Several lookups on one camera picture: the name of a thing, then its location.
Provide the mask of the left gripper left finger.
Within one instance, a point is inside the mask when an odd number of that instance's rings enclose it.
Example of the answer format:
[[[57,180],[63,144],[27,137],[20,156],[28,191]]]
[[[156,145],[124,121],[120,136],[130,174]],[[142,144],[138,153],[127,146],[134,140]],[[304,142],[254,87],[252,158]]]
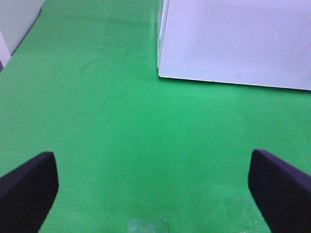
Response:
[[[59,189],[53,152],[42,152],[0,179],[0,231],[37,233]]]

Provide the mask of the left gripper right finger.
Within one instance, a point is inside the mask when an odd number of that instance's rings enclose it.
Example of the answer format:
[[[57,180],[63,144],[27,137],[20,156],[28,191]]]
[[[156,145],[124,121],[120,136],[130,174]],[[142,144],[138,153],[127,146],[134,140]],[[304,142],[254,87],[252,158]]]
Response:
[[[311,231],[311,177],[279,157],[254,150],[248,188],[273,233]]]

